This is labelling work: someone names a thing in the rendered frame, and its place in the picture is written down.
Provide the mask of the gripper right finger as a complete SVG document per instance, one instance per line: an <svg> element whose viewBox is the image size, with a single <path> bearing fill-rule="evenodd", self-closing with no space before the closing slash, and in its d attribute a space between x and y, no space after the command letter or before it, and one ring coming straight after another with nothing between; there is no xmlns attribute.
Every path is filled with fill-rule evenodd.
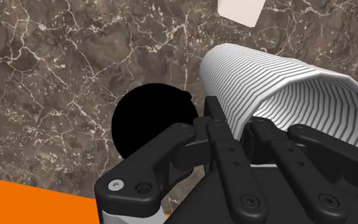
<svg viewBox="0 0 358 224"><path fill-rule="evenodd" d="M358 224L358 196L333 177L358 188L358 147L296 124L287 132L266 118L245 125L245 154L256 165L274 162L309 220L315 224Z"/></svg>

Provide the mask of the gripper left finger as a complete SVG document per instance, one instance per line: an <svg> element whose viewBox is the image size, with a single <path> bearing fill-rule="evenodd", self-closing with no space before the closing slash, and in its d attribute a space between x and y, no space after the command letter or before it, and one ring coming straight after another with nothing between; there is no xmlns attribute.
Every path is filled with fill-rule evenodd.
<svg viewBox="0 0 358 224"><path fill-rule="evenodd" d="M268 203L215 96L205 125L175 123L96 181L100 224L266 224ZM206 176L171 217L161 201L197 165Z"/></svg>

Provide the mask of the black round object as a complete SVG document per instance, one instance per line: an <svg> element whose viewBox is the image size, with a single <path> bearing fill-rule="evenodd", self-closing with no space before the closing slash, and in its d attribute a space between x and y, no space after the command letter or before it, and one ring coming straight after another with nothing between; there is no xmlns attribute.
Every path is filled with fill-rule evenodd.
<svg viewBox="0 0 358 224"><path fill-rule="evenodd" d="M126 93L111 120L113 143L126 159L174 123L191 125L198 117L189 92L164 83L148 83Z"/></svg>

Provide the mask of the white ribbed cup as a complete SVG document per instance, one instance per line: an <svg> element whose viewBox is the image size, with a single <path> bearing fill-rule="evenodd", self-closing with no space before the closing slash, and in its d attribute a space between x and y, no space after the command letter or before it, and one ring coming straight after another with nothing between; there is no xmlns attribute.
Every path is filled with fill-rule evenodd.
<svg viewBox="0 0 358 224"><path fill-rule="evenodd" d="M305 124L358 147L358 82L348 75L224 43L205 54L200 79L235 139L258 116L281 130Z"/></svg>

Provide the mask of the white box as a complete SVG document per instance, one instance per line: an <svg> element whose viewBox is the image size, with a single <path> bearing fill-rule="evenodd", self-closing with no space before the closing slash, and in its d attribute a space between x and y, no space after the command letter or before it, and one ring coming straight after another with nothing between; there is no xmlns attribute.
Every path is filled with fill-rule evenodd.
<svg viewBox="0 0 358 224"><path fill-rule="evenodd" d="M217 12L247 27L254 27L261 14L266 0L218 0Z"/></svg>

